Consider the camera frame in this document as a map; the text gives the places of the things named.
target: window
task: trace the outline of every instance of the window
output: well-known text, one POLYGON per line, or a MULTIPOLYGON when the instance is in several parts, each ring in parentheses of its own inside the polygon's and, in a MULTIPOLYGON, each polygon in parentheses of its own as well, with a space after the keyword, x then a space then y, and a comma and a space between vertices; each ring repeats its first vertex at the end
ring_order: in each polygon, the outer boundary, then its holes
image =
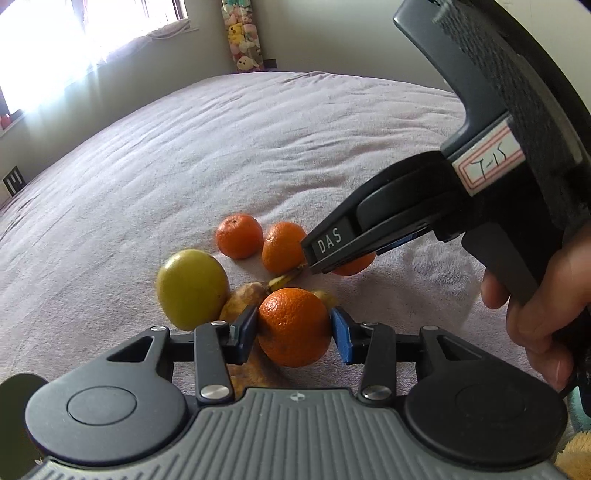
POLYGON ((181 1, 14 0, 0 14, 0 86, 8 109, 34 108, 109 53, 182 18, 181 1))

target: orange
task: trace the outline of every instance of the orange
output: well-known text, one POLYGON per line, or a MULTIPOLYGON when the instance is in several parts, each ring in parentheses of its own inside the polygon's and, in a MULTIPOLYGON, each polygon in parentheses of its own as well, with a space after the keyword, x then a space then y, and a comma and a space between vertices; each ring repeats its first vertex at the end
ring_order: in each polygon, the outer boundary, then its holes
POLYGON ((304 367, 319 360, 332 337, 329 313, 312 292, 282 288, 259 307, 258 340, 267 357, 284 367, 304 367))
POLYGON ((263 243, 262 228, 251 215, 237 213, 225 218, 216 230, 220 252, 233 260, 242 260, 257 253, 263 243))
POLYGON ((372 252, 370 254, 356 258, 352 262, 349 262, 337 268, 336 270, 333 270, 333 273, 341 275, 342 277, 350 277, 351 275, 355 275, 368 268, 375 260, 375 257, 376 253, 372 252))
POLYGON ((306 258, 300 242, 306 236, 302 227, 279 222, 267 232, 262 246, 262 264, 274 275, 283 275, 304 263, 306 258))

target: storage bag of plush toys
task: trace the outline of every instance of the storage bag of plush toys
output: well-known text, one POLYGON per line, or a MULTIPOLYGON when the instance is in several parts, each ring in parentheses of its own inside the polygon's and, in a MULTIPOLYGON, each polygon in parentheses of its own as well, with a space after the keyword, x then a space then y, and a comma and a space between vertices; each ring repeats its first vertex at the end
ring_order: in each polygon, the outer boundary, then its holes
POLYGON ((222 0, 222 15, 237 71, 263 70, 261 43, 252 22, 251 0, 222 0))

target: yellow plush toy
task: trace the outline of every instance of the yellow plush toy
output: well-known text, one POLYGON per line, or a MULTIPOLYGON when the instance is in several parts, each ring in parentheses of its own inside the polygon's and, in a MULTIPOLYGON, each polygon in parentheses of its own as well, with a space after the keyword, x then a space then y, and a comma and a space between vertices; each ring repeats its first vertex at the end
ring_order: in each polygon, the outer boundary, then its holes
POLYGON ((591 432, 577 433, 554 462, 571 480, 591 479, 591 432))
POLYGON ((231 44, 240 45, 244 41, 244 33, 242 31, 242 24, 237 23, 228 28, 228 40, 231 44))

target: human hand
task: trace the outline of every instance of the human hand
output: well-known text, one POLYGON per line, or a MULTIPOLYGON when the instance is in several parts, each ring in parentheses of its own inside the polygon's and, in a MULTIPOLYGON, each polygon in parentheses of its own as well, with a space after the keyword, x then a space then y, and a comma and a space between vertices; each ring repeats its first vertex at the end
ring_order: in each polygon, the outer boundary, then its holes
POLYGON ((499 309, 509 300, 509 337, 525 348, 532 368, 561 390, 572 373, 573 358, 563 345, 553 341, 552 334, 591 303, 591 223, 554 254, 542 283, 525 305, 509 298, 507 289, 488 270, 480 292, 490 309, 499 309))

